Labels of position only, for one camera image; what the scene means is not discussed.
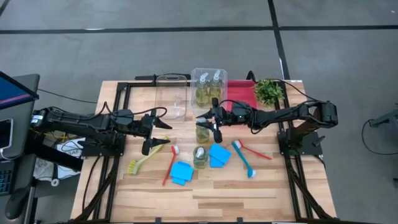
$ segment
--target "computer monitor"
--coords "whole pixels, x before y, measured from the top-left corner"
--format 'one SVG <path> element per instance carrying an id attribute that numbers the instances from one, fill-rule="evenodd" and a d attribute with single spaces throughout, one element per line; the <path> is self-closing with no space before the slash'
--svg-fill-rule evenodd
<path id="1" fill-rule="evenodd" d="M 38 99 L 38 94 L 0 71 L 0 110 Z"/>

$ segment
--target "plastic bin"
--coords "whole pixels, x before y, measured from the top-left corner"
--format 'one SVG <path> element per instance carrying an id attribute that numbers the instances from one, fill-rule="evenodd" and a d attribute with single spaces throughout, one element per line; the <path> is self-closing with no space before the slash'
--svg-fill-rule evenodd
<path id="1" fill-rule="evenodd" d="M 161 119 L 165 122 L 184 122 L 187 112 L 187 78 L 183 75 L 161 75 L 156 79 L 156 86 L 155 106 L 167 109 L 167 114 Z"/>
<path id="2" fill-rule="evenodd" d="M 209 99 L 209 103 L 204 106 L 198 106 L 196 101 L 196 92 L 197 86 L 200 83 L 201 75 L 207 73 L 206 76 L 206 83 L 207 89 L 210 90 L 211 82 L 213 81 L 214 75 L 217 71 L 220 71 L 219 78 L 222 82 L 221 84 L 221 97 L 218 99 L 219 102 L 227 99 L 227 81 L 228 81 L 228 74 L 224 69 L 220 68 L 195 68 L 192 70 L 191 73 L 191 94 L 190 94 L 190 106 L 195 116 L 202 115 L 209 111 L 211 108 L 211 99 Z"/>

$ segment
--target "small jar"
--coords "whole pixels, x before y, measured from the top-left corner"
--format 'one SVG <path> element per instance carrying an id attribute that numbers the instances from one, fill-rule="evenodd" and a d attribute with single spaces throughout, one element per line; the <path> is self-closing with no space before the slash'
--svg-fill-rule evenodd
<path id="1" fill-rule="evenodd" d="M 208 154 L 203 146 L 198 146 L 193 150 L 193 165 L 196 169 L 204 169 L 207 158 Z"/>
<path id="2" fill-rule="evenodd" d="M 197 118 L 198 123 L 207 122 L 206 118 Z M 197 143 L 203 144 L 209 141 L 210 139 L 210 130 L 201 126 L 197 126 L 196 130 L 197 134 Z"/>

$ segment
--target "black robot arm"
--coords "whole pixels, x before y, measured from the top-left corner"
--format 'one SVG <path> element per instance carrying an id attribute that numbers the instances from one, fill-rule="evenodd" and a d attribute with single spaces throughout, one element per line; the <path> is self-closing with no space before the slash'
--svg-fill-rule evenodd
<path id="1" fill-rule="evenodd" d="M 318 128 L 331 128 L 338 124 L 336 106 L 329 101 L 310 100 L 297 106 L 275 111 L 257 110 L 244 102 L 232 102 L 232 110 L 226 111 L 223 107 L 220 107 L 218 99 L 213 98 L 212 109 L 206 114 L 199 116 L 206 119 L 215 119 L 215 123 L 197 123 L 197 125 L 212 130 L 216 142 L 222 142 L 223 140 L 219 129 L 221 126 L 245 124 L 251 129 L 253 134 L 257 134 L 272 123 L 301 119 L 305 120 L 305 122 L 300 126 L 286 130 L 287 144 L 290 147 L 297 147 L 300 145 L 302 138 L 312 131 Z M 315 109 L 312 114 L 310 112 L 311 108 Z"/>
<path id="2" fill-rule="evenodd" d="M 153 126 L 172 129 L 156 116 L 156 110 L 145 114 L 140 120 L 134 120 L 130 110 L 88 116 L 54 107 L 34 111 L 31 126 L 40 132 L 63 131 L 85 137 L 84 141 L 79 142 L 83 146 L 82 156 L 120 156 L 123 152 L 117 149 L 122 144 L 124 146 L 126 134 L 145 138 L 142 153 L 148 155 L 151 147 L 170 142 L 151 138 Z"/>

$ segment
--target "keyboard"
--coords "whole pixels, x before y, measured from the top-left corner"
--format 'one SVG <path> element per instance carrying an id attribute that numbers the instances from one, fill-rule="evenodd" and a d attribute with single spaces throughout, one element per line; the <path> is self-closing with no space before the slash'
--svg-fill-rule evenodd
<path id="1" fill-rule="evenodd" d="M 12 193 L 14 186 L 14 161 L 0 162 L 0 196 Z"/>

